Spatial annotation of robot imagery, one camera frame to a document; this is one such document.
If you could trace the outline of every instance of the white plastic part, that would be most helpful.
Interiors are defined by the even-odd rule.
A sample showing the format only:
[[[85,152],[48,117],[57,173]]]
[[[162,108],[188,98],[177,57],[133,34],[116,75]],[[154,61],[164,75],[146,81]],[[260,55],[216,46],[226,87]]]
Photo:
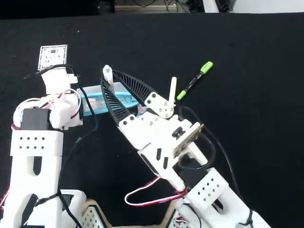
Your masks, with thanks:
[[[81,220],[82,215],[81,211],[84,207],[86,195],[79,190],[61,190],[63,195],[72,196],[69,209],[71,213],[76,217],[78,221]],[[40,210],[40,205],[33,208],[33,212],[31,213],[27,225],[43,225],[45,220],[48,218],[48,214],[43,213]],[[71,217],[67,214],[67,211],[62,211],[62,220],[61,220],[61,228],[74,228],[76,223],[71,219]]]
[[[211,168],[208,174],[187,194],[187,199],[201,211],[204,211],[228,188],[228,183]]]
[[[155,92],[150,93],[150,95],[144,101],[144,104],[164,119],[169,119],[171,116],[173,116],[173,104]]]
[[[50,66],[67,63],[67,45],[42,46],[40,48],[38,70]],[[77,77],[68,74],[64,67],[55,68],[42,74],[46,85],[47,94],[60,94],[62,91],[71,88],[71,84],[77,83]]]
[[[55,102],[54,106],[55,108],[49,115],[49,121],[53,128],[59,129],[71,120],[71,106],[60,99]]]
[[[113,72],[112,72],[112,68],[109,65],[105,65],[104,68],[103,68],[103,74],[104,74],[104,78],[109,83],[110,90],[113,90],[114,86],[113,86]]]
[[[88,207],[85,214],[82,217],[83,228],[106,228],[102,223],[95,207]]]
[[[175,106],[174,102],[175,102],[176,83],[177,83],[177,78],[172,77],[171,86],[170,86],[170,93],[169,93],[169,103],[173,106]]]
[[[13,154],[10,190],[6,198],[3,219],[0,228],[19,228],[22,212],[32,194],[45,198],[57,193],[58,178],[61,168],[63,133],[56,131],[13,131],[11,154]],[[41,140],[43,149],[35,146]],[[28,149],[19,153],[23,140],[27,141]],[[41,171],[37,176],[33,172],[34,156],[41,156]],[[44,220],[45,228],[61,226],[62,206],[58,197],[39,205],[41,214],[47,214]]]

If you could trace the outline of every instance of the red and white wire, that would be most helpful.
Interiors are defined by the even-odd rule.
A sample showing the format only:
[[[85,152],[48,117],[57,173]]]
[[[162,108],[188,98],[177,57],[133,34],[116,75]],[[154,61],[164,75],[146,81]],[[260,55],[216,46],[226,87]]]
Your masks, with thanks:
[[[159,203],[164,203],[164,202],[168,202],[168,201],[171,201],[171,200],[176,200],[176,199],[179,199],[181,197],[183,197],[186,193],[187,193],[187,188],[185,188],[184,191],[182,192],[178,192],[179,194],[178,195],[175,195],[175,196],[169,196],[169,197],[165,197],[165,198],[162,198],[162,199],[156,199],[156,200],[153,200],[153,201],[149,201],[149,202],[144,202],[144,203],[130,203],[128,202],[128,197],[131,196],[132,194],[138,192],[138,191],[141,191],[143,189],[147,189],[148,187],[152,186],[153,184],[155,184],[158,180],[160,179],[160,177],[157,177],[155,178],[154,180],[152,180],[151,182],[147,183],[146,185],[134,190],[134,191],[131,191],[130,193],[126,194],[126,196],[124,197],[124,201],[126,204],[128,205],[131,205],[131,206],[134,206],[134,207],[146,207],[146,206],[150,206],[150,205],[153,205],[153,204],[159,204]]]
[[[4,203],[4,201],[5,201],[5,199],[7,198],[9,192],[10,192],[10,187],[6,190],[5,194],[4,194],[3,197],[1,198],[0,207],[1,207],[2,204]]]

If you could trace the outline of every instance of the small white bracket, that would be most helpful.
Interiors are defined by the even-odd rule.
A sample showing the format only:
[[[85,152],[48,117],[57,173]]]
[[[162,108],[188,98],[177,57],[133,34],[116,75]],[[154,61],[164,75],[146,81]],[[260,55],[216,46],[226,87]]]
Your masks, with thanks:
[[[164,119],[169,119],[174,114],[173,104],[155,92],[150,93],[144,104]]]
[[[169,103],[173,106],[175,106],[174,102],[175,102],[176,83],[177,83],[177,78],[172,77],[171,86],[170,86],[170,93],[169,93]]]
[[[105,65],[105,67],[103,68],[103,74],[104,74],[104,78],[109,83],[110,90],[113,91],[113,89],[114,89],[114,83],[113,83],[112,68],[109,65]]]

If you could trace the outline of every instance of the black cable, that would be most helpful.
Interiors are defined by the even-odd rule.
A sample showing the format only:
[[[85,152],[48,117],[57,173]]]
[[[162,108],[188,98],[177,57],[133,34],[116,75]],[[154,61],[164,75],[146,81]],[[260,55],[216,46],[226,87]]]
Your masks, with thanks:
[[[166,11],[169,11],[169,6],[170,6],[170,4],[173,2],[173,0],[171,0],[169,3],[168,3],[168,5],[166,4],[166,0],[164,0],[164,4],[165,4],[165,6],[166,6]]]
[[[69,154],[67,155],[65,162],[64,162],[64,163],[62,164],[62,166],[61,166],[61,170],[60,170],[59,178],[58,178],[57,196],[60,198],[60,200],[61,200],[61,202],[62,202],[62,205],[63,205],[64,209],[66,210],[66,212],[68,213],[68,215],[71,217],[71,219],[78,225],[79,228],[82,228],[82,226],[81,226],[81,224],[79,223],[79,221],[76,219],[76,217],[71,213],[70,209],[68,208],[68,204],[67,204],[66,200],[64,199],[64,197],[63,197],[62,194],[61,194],[61,191],[60,191],[60,188],[59,188],[59,184],[60,184],[61,177],[62,177],[62,172],[63,172],[63,169],[64,169],[66,163],[67,163],[67,162],[69,161],[69,159],[71,158],[71,156],[72,156],[74,150],[77,148],[77,146],[78,146],[85,138],[87,138],[87,137],[90,136],[92,133],[94,133],[94,132],[97,131],[97,128],[98,128],[98,120],[97,120],[97,117],[96,117],[96,115],[95,115],[95,113],[94,113],[94,111],[93,111],[93,108],[92,108],[92,106],[91,106],[91,104],[90,104],[90,102],[89,102],[89,99],[88,99],[88,97],[87,97],[86,92],[84,91],[83,87],[80,85],[80,82],[79,82],[79,81],[80,81],[80,76],[79,76],[79,74],[73,69],[73,67],[71,67],[71,66],[68,65],[68,64],[58,64],[58,65],[54,65],[54,66],[51,66],[51,67],[49,67],[49,68],[43,69],[43,70],[37,72],[36,75],[41,75],[41,74],[43,74],[43,73],[45,73],[45,72],[47,72],[47,71],[49,71],[49,70],[51,70],[51,69],[55,69],[55,68],[59,68],[59,67],[65,67],[65,68],[71,69],[71,70],[72,70],[72,73],[74,74],[74,76],[77,77],[77,80],[78,80],[77,86],[78,86],[78,88],[81,90],[81,92],[83,93],[83,95],[85,96],[85,101],[87,102],[88,107],[89,107],[89,109],[90,109],[90,112],[91,112],[91,114],[92,114],[92,117],[94,117],[94,121],[95,121],[95,126],[94,126],[94,128],[93,128],[89,133],[85,134],[84,136],[79,137],[79,138],[76,140],[76,142],[75,142],[75,144],[73,145],[73,147],[70,149],[70,152],[69,152]],[[46,198],[46,199],[44,200],[44,202],[46,202],[47,200],[50,200],[50,199],[52,199],[52,197]]]
[[[181,118],[183,118],[182,109],[185,109],[185,110],[189,111],[189,112],[196,118],[196,120],[197,120],[198,122],[202,123],[202,121],[201,121],[200,118],[196,115],[196,113],[195,113],[192,109],[190,109],[189,107],[186,107],[186,106],[180,106],[180,108],[179,108],[179,112],[180,112],[180,117],[181,117]],[[222,144],[219,142],[219,140],[217,139],[217,137],[215,137],[215,135],[214,135],[206,126],[204,126],[204,128],[205,128],[206,132],[207,132],[207,133],[208,133],[208,134],[217,142],[218,147],[219,147],[220,150],[223,152],[223,154],[224,154],[224,156],[225,156],[225,159],[226,159],[226,161],[227,161],[227,164],[228,164],[228,166],[229,166],[229,169],[230,169],[230,174],[231,174],[231,177],[232,177],[232,181],[233,181],[233,185],[234,185],[235,191],[236,191],[238,197],[239,197],[242,201],[244,201],[244,200],[243,200],[243,197],[242,197],[242,195],[241,195],[241,193],[240,193],[240,190],[239,190],[239,187],[238,187],[238,183],[237,183],[237,179],[236,179],[236,177],[235,177],[235,174],[234,174],[234,171],[233,171],[231,162],[230,162],[230,160],[229,160],[229,158],[228,158],[228,155],[227,155],[227,153],[226,153],[224,147],[223,147]]]
[[[215,160],[215,157],[216,157],[216,149],[215,149],[215,146],[213,144],[213,142],[206,136],[204,135],[203,133],[200,133],[199,136],[205,140],[208,144],[209,144],[209,147],[211,149],[211,155],[210,155],[210,158],[208,159],[207,163],[206,164],[203,164],[202,166],[199,166],[199,167],[190,167],[190,166],[184,166],[181,164],[181,162],[178,162],[178,166],[180,166],[182,169],[188,169],[188,170],[201,170],[201,169],[208,169],[212,166],[214,160]]]
[[[150,2],[150,3],[147,4],[147,5],[141,5],[141,4],[137,3],[136,0],[133,0],[134,4],[137,5],[137,6],[140,6],[140,7],[147,7],[147,6],[150,6],[150,5],[152,5],[152,4],[153,4],[154,2],[156,2],[156,1],[157,1],[157,0],[152,0],[152,2]]]
[[[193,213],[198,217],[198,219],[199,219],[199,228],[201,228],[201,220],[200,220],[200,217],[199,217],[199,215],[196,213],[196,211],[194,210],[194,208],[193,208],[190,204],[188,204],[188,203],[184,203],[183,205],[188,206],[188,207],[193,211]]]

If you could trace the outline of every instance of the perforated plate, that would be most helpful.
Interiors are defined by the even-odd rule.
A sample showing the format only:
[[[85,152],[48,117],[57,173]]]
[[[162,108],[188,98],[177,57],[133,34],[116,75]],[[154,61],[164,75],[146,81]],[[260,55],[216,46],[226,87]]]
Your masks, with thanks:
[[[106,228],[102,219],[99,217],[97,210],[93,206],[87,208],[82,217],[81,225],[83,228]]]

